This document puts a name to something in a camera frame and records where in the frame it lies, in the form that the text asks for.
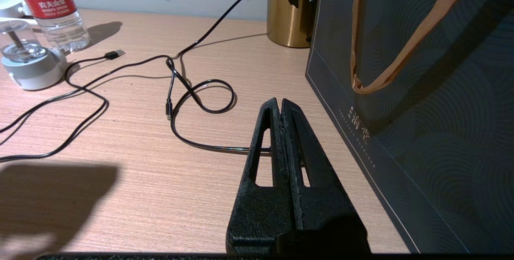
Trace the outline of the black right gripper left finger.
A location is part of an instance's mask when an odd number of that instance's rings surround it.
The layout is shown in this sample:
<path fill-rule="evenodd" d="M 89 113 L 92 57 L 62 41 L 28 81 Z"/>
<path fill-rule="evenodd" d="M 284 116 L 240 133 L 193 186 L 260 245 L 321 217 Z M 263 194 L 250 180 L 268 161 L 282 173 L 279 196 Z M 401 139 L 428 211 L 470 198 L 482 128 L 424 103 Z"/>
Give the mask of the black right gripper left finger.
<path fill-rule="evenodd" d="M 274 253 L 277 239 L 296 228 L 292 182 L 293 160 L 285 131 L 285 102 L 276 98 L 260 108 L 237 196 L 226 229 L 228 253 Z M 272 186 L 256 183 L 266 130 L 270 131 Z"/>

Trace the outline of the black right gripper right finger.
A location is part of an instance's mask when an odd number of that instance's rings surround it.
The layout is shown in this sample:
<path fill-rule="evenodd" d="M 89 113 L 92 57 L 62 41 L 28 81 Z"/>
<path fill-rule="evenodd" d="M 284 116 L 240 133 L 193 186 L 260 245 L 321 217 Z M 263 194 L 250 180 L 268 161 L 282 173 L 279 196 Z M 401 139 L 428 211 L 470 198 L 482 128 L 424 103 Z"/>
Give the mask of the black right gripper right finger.
<path fill-rule="evenodd" d="M 284 99 L 281 119 L 294 227 L 284 253 L 370 253 L 367 229 L 301 108 Z"/>

